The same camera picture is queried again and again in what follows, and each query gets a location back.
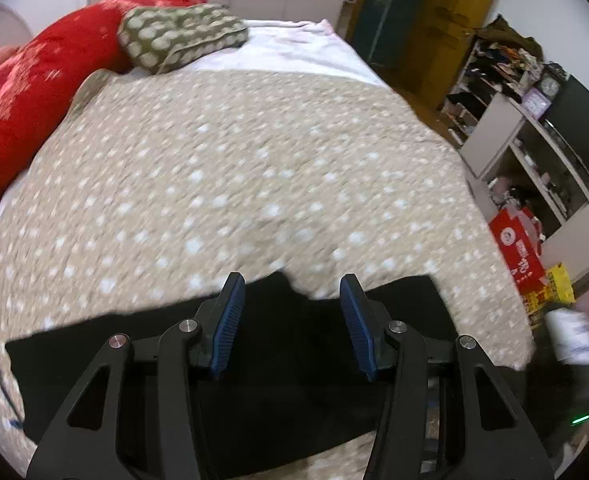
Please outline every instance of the red shopping bag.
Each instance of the red shopping bag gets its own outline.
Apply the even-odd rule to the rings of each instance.
[[[519,292],[523,295],[541,289],[547,279],[538,256],[539,220],[525,207],[518,210],[509,206],[491,220],[490,228]]]

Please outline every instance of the bed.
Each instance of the bed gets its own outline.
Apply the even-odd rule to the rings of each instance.
[[[212,293],[230,270],[283,270],[318,299],[346,272],[366,290],[429,274],[459,333],[526,365],[527,318],[457,153],[330,23],[248,24],[240,49],[167,75],[92,74],[6,192],[0,451],[21,474],[35,444],[6,341]],[[360,478],[372,441],[262,475]]]

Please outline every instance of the yellow wooden door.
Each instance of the yellow wooden door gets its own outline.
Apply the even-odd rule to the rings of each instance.
[[[430,108],[455,82],[492,0],[424,0],[401,56],[399,81]]]

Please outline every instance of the tv stand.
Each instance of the tv stand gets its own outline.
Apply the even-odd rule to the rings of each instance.
[[[487,184],[497,177],[531,193],[533,213],[547,236],[543,266],[563,263],[576,283],[589,278],[589,175],[553,135],[520,104],[497,93],[459,153],[484,184],[471,187],[486,217],[494,205]]]

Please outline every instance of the white bed sheet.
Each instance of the white bed sheet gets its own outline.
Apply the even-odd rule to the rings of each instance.
[[[181,70],[268,70],[343,76],[377,86],[387,86],[375,72],[323,20],[276,22],[248,20],[250,38],[241,48],[226,48],[188,64]],[[133,75],[147,75],[134,69]],[[0,202],[0,217],[21,186],[21,176]]]

